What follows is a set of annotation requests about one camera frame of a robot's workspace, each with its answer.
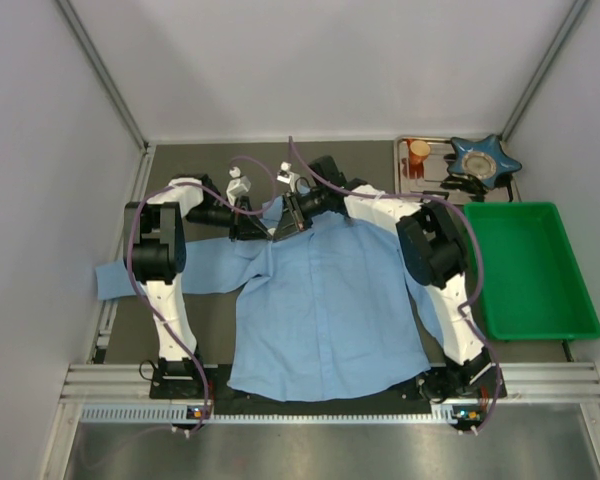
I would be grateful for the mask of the light blue shirt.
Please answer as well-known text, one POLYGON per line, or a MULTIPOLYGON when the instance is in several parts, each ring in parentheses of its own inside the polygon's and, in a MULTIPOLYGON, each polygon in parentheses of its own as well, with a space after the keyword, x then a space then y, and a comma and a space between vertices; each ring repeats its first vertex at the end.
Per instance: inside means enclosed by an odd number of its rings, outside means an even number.
POLYGON ((277 401, 381 392, 429 369, 422 332, 442 338, 398 240, 332 212, 280 242, 190 242, 182 288, 236 293, 229 384, 277 401))

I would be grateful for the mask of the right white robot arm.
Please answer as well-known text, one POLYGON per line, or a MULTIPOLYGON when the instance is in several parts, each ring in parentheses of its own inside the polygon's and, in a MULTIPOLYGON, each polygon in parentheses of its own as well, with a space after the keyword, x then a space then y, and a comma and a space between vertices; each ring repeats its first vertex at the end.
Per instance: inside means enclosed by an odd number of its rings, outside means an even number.
POLYGON ((301 177, 291 164, 283 162, 279 167, 276 178, 289 190, 282 197, 275 240, 308 230, 315 217, 326 212, 394 235, 406 270, 433 304, 441 328, 447 389, 459 395, 474 392, 492 371, 493 361, 471 311, 477 296, 466 291, 468 249, 477 244, 475 238, 464 241, 456 226, 466 217, 440 196, 389 194, 366 181, 348 180, 330 156, 307 164, 306 170, 315 183, 302 191, 301 177))

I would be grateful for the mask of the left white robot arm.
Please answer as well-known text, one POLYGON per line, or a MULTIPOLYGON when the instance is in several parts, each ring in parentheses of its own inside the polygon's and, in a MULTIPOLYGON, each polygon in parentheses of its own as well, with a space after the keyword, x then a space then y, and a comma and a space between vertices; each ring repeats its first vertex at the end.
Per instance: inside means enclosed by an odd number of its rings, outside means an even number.
POLYGON ((190 395, 202 390, 204 369, 198 342, 186 314, 182 277, 187 261, 184 222, 224 227, 231 240, 270 237, 248 198, 251 182, 234 168, 226 194, 207 175, 172 179, 140 202, 125 206, 123 256, 131 286, 153 317, 159 339, 152 385, 180 388, 190 395))

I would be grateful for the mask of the orange cup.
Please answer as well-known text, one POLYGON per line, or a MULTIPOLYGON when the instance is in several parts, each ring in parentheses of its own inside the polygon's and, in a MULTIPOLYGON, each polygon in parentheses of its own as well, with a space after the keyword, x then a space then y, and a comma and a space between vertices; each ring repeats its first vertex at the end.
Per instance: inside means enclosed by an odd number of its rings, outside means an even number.
POLYGON ((409 143, 409 164, 419 166, 429 157, 431 153, 430 145, 423 140, 411 140, 409 143))

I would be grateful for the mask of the metal tray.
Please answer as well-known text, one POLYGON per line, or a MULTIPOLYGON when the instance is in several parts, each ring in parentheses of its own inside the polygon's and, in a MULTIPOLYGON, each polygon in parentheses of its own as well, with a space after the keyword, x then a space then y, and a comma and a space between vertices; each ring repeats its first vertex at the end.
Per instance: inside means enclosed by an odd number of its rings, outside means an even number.
POLYGON ((456 159, 450 145, 451 138, 402 136, 394 141, 395 190, 399 193, 438 195, 456 204, 472 202, 518 202, 520 194, 514 175, 500 177, 493 190, 485 189, 473 178, 452 176, 447 167, 456 159), (431 147, 429 157, 422 165, 409 164, 411 140, 426 141, 431 147))

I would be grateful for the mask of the blue star-shaped dish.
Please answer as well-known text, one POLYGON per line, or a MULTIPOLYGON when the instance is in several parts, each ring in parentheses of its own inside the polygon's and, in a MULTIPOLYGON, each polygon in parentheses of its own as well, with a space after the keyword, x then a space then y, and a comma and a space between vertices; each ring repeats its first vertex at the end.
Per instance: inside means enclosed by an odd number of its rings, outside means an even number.
POLYGON ((456 159, 447 167, 447 172, 456 177, 476 179, 487 190, 493 190, 500 177, 522 169, 519 161, 505 153, 495 134, 481 140, 452 137, 450 145, 456 159))

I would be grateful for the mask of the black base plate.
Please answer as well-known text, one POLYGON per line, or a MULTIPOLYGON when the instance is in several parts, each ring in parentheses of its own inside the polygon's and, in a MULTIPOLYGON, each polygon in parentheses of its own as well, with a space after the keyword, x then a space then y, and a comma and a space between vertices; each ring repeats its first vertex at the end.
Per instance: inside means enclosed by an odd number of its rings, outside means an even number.
POLYGON ((448 366, 434 366, 416 377, 387 389, 358 398, 321 401, 277 401, 236 390, 228 385, 230 365, 205 369, 210 403, 216 415, 389 415, 429 413, 432 406, 445 401, 467 400, 481 415, 494 396, 504 399, 504 375, 494 367, 471 385, 459 383, 458 372, 448 366))

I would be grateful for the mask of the aluminium front rail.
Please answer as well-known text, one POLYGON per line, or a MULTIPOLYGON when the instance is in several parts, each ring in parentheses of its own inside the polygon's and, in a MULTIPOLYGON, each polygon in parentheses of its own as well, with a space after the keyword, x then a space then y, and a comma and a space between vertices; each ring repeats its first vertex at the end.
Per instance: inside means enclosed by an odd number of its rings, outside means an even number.
POLYGON ((212 365, 208 399, 153 399, 149 365, 72 365, 60 394, 84 422, 176 424, 454 424, 481 418, 491 405, 600 403, 592 363, 506 363, 495 394, 492 373, 475 390, 436 399, 411 380, 381 393, 320 402, 278 402, 228 387, 229 368, 212 365))

